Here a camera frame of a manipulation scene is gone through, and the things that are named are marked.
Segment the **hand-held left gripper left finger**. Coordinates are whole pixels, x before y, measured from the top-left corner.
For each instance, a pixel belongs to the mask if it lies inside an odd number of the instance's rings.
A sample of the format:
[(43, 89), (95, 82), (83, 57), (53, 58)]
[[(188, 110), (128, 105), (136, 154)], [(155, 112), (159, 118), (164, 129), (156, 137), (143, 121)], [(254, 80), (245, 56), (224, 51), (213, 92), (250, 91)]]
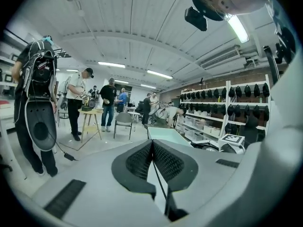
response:
[(68, 225), (168, 225), (147, 180), (152, 141), (91, 154), (47, 181), (33, 195)]

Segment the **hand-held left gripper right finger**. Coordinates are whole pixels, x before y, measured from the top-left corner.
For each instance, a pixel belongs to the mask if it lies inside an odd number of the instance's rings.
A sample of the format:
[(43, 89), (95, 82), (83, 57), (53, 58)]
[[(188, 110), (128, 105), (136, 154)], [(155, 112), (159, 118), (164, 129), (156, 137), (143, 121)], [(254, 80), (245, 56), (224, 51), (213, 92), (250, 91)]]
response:
[(155, 204), (192, 213), (207, 203), (230, 179), (243, 156), (220, 153), (167, 140), (153, 140), (152, 183)]

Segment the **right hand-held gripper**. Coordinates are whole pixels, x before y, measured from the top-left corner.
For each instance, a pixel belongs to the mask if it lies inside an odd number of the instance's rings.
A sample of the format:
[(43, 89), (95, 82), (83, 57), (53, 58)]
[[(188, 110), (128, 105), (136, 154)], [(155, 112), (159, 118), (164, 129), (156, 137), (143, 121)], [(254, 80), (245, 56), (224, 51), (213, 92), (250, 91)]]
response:
[(218, 140), (219, 152), (244, 154), (246, 151), (244, 141), (244, 136), (225, 134)]

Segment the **black office chair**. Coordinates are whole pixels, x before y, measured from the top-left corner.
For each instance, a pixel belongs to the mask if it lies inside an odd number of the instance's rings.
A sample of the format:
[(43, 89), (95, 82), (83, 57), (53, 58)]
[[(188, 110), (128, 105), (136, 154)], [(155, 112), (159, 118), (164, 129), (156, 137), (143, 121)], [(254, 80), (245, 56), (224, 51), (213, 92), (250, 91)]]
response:
[(244, 126), (245, 141), (249, 144), (258, 140), (258, 118), (253, 115), (247, 117), (247, 122)]

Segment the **row of clear storage bins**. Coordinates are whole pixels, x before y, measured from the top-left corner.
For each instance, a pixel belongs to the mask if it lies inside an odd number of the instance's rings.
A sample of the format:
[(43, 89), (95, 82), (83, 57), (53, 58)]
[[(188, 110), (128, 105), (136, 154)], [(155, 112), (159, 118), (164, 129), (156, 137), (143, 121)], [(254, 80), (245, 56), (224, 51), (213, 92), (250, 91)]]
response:
[(223, 134), (224, 120), (204, 115), (186, 114), (178, 116), (176, 129), (188, 140), (213, 140), (217, 142)]

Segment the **person's light blue shirt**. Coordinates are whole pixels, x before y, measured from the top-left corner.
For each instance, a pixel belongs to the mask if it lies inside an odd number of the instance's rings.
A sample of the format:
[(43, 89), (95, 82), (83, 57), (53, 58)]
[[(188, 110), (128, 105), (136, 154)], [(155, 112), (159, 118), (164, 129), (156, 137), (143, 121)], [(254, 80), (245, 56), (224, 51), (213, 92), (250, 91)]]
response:
[(269, 49), (266, 56), (273, 78), (271, 97), (281, 125), (271, 128), (264, 142), (274, 146), (303, 145), (303, 43), (277, 0), (267, 1), (266, 7), (279, 41), (277, 57)]

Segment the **dark wicker glass-top table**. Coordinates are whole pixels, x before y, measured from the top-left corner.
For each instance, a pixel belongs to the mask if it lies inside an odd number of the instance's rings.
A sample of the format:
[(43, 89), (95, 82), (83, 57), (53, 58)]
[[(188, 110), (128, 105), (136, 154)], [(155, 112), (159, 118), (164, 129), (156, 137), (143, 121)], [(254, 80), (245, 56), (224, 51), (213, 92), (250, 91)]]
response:
[(150, 127), (150, 128), (153, 127), (153, 128), (171, 129), (171, 126), (168, 126), (168, 125), (166, 125), (166, 124), (158, 124), (158, 123), (155, 123), (155, 124), (145, 124), (145, 125), (144, 125), (144, 128), (145, 128), (145, 129), (148, 129), (149, 127)]

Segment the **grey-green chair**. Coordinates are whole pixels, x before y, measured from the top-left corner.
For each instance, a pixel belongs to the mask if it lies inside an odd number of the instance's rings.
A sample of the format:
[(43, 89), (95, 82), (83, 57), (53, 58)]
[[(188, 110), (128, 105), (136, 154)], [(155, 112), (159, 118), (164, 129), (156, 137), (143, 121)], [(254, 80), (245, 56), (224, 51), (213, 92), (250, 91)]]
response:
[(116, 128), (117, 126), (124, 126), (126, 128), (130, 128), (129, 132), (129, 140), (131, 138), (131, 131), (133, 126), (133, 119), (129, 113), (121, 112), (115, 118), (115, 125), (114, 125), (114, 138), (116, 136)]

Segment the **wooden round table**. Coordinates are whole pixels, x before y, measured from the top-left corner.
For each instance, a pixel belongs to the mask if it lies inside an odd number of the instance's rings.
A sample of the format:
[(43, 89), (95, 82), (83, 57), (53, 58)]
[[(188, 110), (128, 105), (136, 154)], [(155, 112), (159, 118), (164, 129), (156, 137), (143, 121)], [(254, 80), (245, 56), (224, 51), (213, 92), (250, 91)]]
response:
[(84, 115), (83, 125), (81, 129), (81, 142), (83, 142), (84, 135), (88, 133), (97, 133), (100, 140), (101, 137), (101, 128), (98, 123), (98, 116), (101, 116), (103, 113), (102, 109), (91, 109), (90, 111), (83, 111), (79, 109), (78, 112)]

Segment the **ceiling air conditioner unit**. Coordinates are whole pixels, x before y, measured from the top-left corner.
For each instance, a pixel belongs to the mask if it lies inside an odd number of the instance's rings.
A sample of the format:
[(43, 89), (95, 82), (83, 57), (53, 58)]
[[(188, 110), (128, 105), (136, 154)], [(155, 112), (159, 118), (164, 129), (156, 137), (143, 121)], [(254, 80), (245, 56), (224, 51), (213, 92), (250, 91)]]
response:
[(221, 53), (214, 55), (200, 63), (200, 67), (202, 67), (205, 70), (208, 70), (212, 67), (240, 59), (241, 54), (240, 54), (240, 46), (235, 45), (229, 49), (226, 49), (222, 51)]

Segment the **small round white table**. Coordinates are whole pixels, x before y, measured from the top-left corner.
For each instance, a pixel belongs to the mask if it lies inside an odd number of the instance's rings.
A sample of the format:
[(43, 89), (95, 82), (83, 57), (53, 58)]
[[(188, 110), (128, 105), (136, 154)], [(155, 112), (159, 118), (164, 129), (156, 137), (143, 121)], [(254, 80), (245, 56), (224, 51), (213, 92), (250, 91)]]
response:
[(140, 113), (131, 112), (131, 111), (129, 111), (128, 113), (130, 114), (131, 118), (133, 119), (133, 121), (134, 121), (135, 123), (138, 123), (138, 122), (139, 122)]

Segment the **black backpack with white trim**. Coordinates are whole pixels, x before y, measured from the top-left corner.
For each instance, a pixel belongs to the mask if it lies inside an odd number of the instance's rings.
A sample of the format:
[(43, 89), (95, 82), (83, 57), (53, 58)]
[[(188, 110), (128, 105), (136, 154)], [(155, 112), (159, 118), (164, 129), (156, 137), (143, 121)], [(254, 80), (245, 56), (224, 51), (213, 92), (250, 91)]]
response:
[(23, 92), (27, 97), (24, 114), (32, 142), (45, 152), (52, 150), (57, 137), (52, 104), (56, 68), (56, 56), (50, 43), (33, 42), (22, 69)]

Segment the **ceiling tube light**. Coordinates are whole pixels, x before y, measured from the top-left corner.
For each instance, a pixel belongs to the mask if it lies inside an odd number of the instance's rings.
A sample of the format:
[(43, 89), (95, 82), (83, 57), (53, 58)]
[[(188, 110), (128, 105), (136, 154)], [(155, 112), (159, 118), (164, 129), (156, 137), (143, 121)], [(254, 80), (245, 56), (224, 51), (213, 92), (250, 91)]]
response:
[(158, 72), (155, 72), (155, 71), (152, 71), (152, 70), (147, 70), (147, 73), (155, 75), (155, 76), (163, 77), (163, 78), (166, 78), (166, 79), (173, 79), (172, 76), (168, 76), (168, 75), (158, 73)]
[(243, 24), (237, 16), (231, 16), (228, 20), (228, 24), (231, 26), (231, 28), (233, 29), (242, 44), (250, 40)]
[(125, 65), (123, 64), (118, 64), (118, 63), (110, 63), (110, 62), (98, 62), (99, 65), (102, 66), (109, 66), (109, 67), (117, 67), (117, 68), (125, 68)]

